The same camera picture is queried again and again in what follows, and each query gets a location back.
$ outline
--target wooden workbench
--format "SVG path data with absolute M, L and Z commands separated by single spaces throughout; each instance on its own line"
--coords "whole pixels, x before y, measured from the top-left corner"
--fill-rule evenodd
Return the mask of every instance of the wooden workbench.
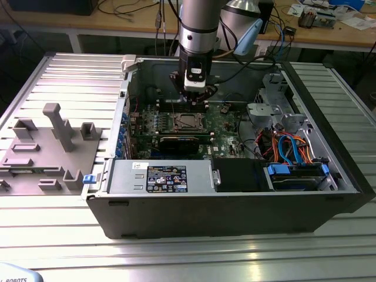
M 133 0 L 114 0 L 116 6 L 126 3 L 132 3 Z M 141 0 L 138 4 L 124 7 L 122 11 L 134 10 L 146 5 L 152 4 L 152 0 Z M 334 29 L 299 28 L 295 16 L 288 16 L 288 6 L 295 3 L 294 0 L 276 0 L 277 9 L 280 16 L 293 28 L 297 28 L 292 46 L 301 48 L 314 49 L 336 49 L 367 52 L 376 40 L 376 29 L 366 29 L 359 31 L 358 29 L 347 26 L 341 22 L 335 24 Z M 172 38 L 176 33 L 176 18 L 168 4 L 166 6 L 166 32 L 167 38 Z M 155 17 L 158 5 L 146 8 L 133 13 L 130 17 L 132 21 L 119 18 L 114 15 L 107 15 L 99 10 L 95 10 L 91 16 L 76 16 L 65 14 L 47 14 L 36 12 L 14 12 L 8 5 L 8 11 L 11 15 L 26 29 L 42 32 L 59 32 L 69 35 L 73 51 L 82 52 L 78 35 L 108 35 L 122 37 L 155 37 Z M 111 0 L 106 1 L 102 5 L 102 9 L 112 12 Z M 0 11 L 0 29 L 18 28 L 5 14 Z M 266 49 L 274 44 L 273 41 L 278 40 L 278 34 L 272 25 L 269 25 L 267 32 L 257 37 L 256 44 L 259 45 L 259 51 Z

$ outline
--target blue cable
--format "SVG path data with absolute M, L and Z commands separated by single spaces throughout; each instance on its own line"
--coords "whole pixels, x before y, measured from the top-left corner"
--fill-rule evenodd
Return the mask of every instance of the blue cable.
M 291 139 L 291 144 L 293 145 L 293 150 L 294 150 L 294 156 L 295 156 L 295 159 L 298 163 L 303 163 L 303 159 L 301 158 L 301 156 L 299 155 L 298 153 L 298 147 L 296 145 L 296 142 L 294 140 L 294 138 L 292 138 L 291 136 L 289 135 L 284 135 L 280 138 L 280 140 L 278 141 L 278 151 L 282 157 L 282 159 L 284 159 L 290 166 L 293 165 L 293 163 L 291 162 L 291 160 L 289 160 L 288 158 L 286 158 L 286 156 L 284 155 L 283 151 L 282 151 L 282 143 L 283 143 L 283 140 L 285 138 L 290 138 Z
M 276 57 L 276 60 L 278 60 L 280 58 L 281 54 L 282 54 L 283 43 L 284 43 L 284 34 L 283 34 L 283 30 L 282 30 L 281 26 L 277 23 L 275 23 L 275 25 L 279 28 L 279 30 L 281 32 L 281 37 L 282 37 L 281 48 L 278 51 L 278 54 L 277 54 L 277 57 Z

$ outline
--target table leg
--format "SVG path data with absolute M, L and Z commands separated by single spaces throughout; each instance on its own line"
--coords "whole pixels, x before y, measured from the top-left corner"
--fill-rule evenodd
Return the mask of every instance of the table leg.
M 68 33 L 70 44 L 72 45 L 73 53 L 83 53 L 81 42 L 78 34 Z

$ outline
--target floor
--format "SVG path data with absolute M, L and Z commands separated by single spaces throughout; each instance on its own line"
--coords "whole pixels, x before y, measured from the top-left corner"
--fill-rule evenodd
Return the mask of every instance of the floor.
M 71 52 L 68 37 L 55 33 L 31 33 L 46 51 Z M 6 42 L 0 46 L 0 113 L 3 113 L 8 103 L 12 101 L 22 85 L 43 57 L 43 53 L 35 46 L 30 38 L 22 32 L 16 34 L 18 43 L 10 45 Z M 108 36 L 85 35 L 81 37 L 86 53 L 135 53 L 137 55 L 154 55 L 154 39 L 146 38 L 115 38 Z M 158 52 L 163 53 L 163 41 L 158 44 Z M 363 54 L 355 52 L 327 52 L 321 50 L 292 48 L 281 58 L 285 61 L 325 62 L 330 63 L 341 74 L 349 85 L 353 84 L 354 73 L 361 69 Z M 371 92 L 376 92 L 376 67 L 373 66 L 364 79 L 355 88 L 357 95 L 373 110 L 375 105 L 370 101 Z

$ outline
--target black computer case side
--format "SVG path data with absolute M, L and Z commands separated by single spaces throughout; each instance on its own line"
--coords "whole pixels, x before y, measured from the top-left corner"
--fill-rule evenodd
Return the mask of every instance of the black computer case side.
M 265 34 L 268 27 L 269 18 L 273 10 L 274 1 L 273 0 L 259 0 L 258 8 L 260 9 L 260 19 L 263 20 L 263 25 L 261 26 L 259 34 Z
M 86 200 L 107 237 L 162 238 L 313 232 L 361 193 Z
M 47 12 L 89 16 L 98 4 L 98 0 L 9 0 L 14 11 Z

